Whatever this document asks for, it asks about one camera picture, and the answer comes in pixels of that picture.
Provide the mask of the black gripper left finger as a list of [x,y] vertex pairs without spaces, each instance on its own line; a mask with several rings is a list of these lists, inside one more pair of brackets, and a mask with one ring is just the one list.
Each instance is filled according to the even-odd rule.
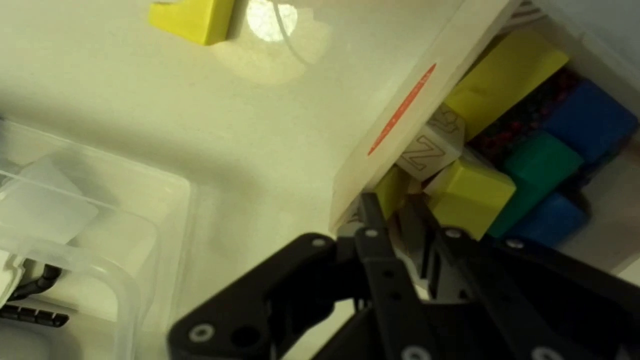
[[358,204],[361,228],[355,251],[361,261],[386,360],[433,360],[419,299],[404,261],[393,254],[378,195]]

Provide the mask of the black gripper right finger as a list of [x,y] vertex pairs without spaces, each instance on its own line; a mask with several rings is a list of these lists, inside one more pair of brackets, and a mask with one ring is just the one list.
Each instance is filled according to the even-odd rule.
[[478,241],[422,197],[398,207],[445,353],[472,360],[640,360],[640,287],[557,249]]

